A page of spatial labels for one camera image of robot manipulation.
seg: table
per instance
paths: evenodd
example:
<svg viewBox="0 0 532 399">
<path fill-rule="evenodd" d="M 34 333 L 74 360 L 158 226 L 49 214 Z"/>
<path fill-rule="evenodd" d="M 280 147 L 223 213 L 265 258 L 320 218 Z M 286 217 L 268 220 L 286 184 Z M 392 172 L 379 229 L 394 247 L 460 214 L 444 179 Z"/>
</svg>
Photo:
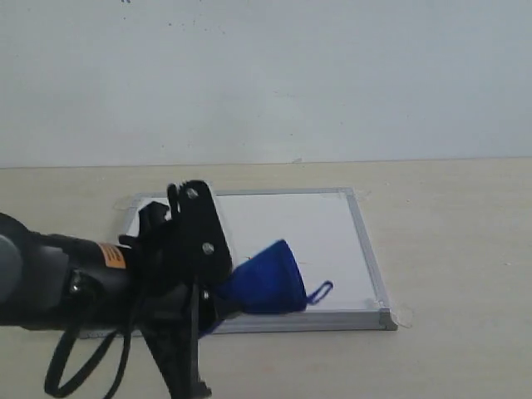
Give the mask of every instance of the table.
<svg viewBox="0 0 532 399">
<path fill-rule="evenodd" d="M 0 170 L 0 210 L 44 233 L 114 240 L 131 196 L 171 181 L 217 190 L 351 186 L 398 332 L 207 337 L 214 399 L 529 397 L 532 159 Z M 0 398 L 46 397 L 56 332 L 0 329 Z M 82 341 L 78 367 L 96 342 Z M 120 345 L 79 393 L 105 393 Z M 118 398 L 167 397 L 135 340 Z"/>
</svg>

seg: whiteboard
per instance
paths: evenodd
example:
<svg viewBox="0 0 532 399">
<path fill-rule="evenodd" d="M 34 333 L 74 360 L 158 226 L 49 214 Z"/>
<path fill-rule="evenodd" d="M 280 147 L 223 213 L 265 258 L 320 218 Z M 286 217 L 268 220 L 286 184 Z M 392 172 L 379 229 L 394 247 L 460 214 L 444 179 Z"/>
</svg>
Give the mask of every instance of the whiteboard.
<svg viewBox="0 0 532 399">
<path fill-rule="evenodd" d="M 123 233 L 137 235 L 138 210 L 165 194 L 137 195 Z M 334 289 L 303 314 L 241 316 L 222 333 L 395 329 L 382 279 L 351 189 L 218 192 L 216 204 L 236 267 L 279 239 L 288 242 L 307 293 Z"/>
</svg>

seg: bolt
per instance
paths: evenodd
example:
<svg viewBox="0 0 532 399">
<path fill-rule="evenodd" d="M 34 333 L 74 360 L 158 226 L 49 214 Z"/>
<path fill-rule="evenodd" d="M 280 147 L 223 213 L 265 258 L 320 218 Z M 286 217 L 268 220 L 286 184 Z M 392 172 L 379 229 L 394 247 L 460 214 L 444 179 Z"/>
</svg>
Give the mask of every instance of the bolt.
<svg viewBox="0 0 532 399">
<path fill-rule="evenodd" d="M 81 290 L 80 283 L 81 283 L 80 272 L 78 270 L 74 270 L 74 273 L 72 275 L 70 292 L 71 293 L 78 293 Z"/>
<path fill-rule="evenodd" d="M 205 255 L 212 255 L 214 252 L 214 246 L 211 243 L 203 243 L 201 248 Z"/>
<path fill-rule="evenodd" d="M 199 196 L 198 192 L 194 189 L 187 189 L 186 194 L 189 196 L 191 200 L 193 200 L 194 198 L 198 198 Z"/>
</svg>

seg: blue cloth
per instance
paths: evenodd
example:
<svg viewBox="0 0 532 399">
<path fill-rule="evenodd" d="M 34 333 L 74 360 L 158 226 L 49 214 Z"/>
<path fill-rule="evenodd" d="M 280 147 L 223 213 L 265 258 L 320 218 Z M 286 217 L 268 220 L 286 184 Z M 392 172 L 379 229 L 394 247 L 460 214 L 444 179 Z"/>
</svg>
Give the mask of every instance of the blue cloth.
<svg viewBox="0 0 532 399">
<path fill-rule="evenodd" d="M 285 314 L 319 303 L 331 289 L 333 283 L 325 281 L 307 296 L 292 251 L 280 240 L 238 266 L 215 293 L 239 303 L 247 314 Z"/>
</svg>

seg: white board surface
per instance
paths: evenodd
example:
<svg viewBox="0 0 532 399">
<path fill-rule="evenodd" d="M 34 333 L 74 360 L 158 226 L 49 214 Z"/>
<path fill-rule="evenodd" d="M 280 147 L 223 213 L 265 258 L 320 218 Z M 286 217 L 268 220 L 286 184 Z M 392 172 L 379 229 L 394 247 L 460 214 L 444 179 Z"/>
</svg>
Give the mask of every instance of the white board surface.
<svg viewBox="0 0 532 399">
<path fill-rule="evenodd" d="M 153 200 L 168 204 L 162 196 L 145 197 L 136 208 Z M 345 193 L 219 195 L 217 202 L 235 264 L 285 239 L 298 261 L 307 293 L 325 280 L 333 282 L 331 293 L 308 312 L 381 307 Z M 127 233 L 137 235 L 138 228 L 135 214 Z"/>
</svg>

